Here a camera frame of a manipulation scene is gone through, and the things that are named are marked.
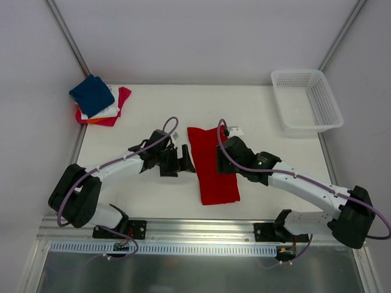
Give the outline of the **red t shirt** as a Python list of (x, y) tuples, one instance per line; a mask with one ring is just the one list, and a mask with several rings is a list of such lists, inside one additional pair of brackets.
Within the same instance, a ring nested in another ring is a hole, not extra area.
[(199, 180), (203, 205), (229, 204), (240, 201), (235, 174), (217, 172), (217, 129), (187, 128), (192, 159)]

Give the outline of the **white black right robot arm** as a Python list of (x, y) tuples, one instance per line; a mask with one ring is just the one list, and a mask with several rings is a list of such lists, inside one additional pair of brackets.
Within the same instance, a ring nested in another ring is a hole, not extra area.
[(271, 237), (279, 242), (295, 236), (319, 234), (333, 236), (339, 243), (360, 249), (375, 219), (366, 189), (326, 184), (268, 153), (254, 153), (236, 136), (216, 147), (217, 172), (238, 173), (253, 183), (284, 190), (319, 208), (318, 212), (282, 210), (272, 224)]

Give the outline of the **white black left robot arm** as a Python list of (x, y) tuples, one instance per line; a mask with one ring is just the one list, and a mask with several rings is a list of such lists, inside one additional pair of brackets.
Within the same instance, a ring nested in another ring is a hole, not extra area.
[(48, 205), (60, 218), (65, 219), (67, 225), (75, 228), (94, 225), (94, 238), (133, 236), (135, 229), (128, 215), (114, 204), (99, 202), (102, 190), (154, 167), (159, 168), (161, 177), (176, 177), (180, 172), (195, 173), (188, 146), (184, 144), (180, 150), (181, 157), (178, 156), (175, 139), (157, 129), (149, 139), (97, 167), (71, 164), (55, 186)]

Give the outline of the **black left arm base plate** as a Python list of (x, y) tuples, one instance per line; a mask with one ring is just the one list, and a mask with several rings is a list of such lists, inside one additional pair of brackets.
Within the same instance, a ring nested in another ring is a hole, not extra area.
[(112, 228), (116, 233), (96, 226), (93, 230), (94, 239), (124, 239), (125, 235), (135, 240), (144, 240), (147, 231), (147, 221), (145, 220), (121, 220), (119, 224)]

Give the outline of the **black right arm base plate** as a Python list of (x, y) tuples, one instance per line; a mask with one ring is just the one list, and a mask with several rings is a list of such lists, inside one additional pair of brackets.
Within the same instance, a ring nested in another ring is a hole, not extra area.
[(256, 242), (307, 243), (309, 241), (308, 234), (294, 235), (283, 226), (275, 228), (272, 222), (254, 223), (253, 229)]

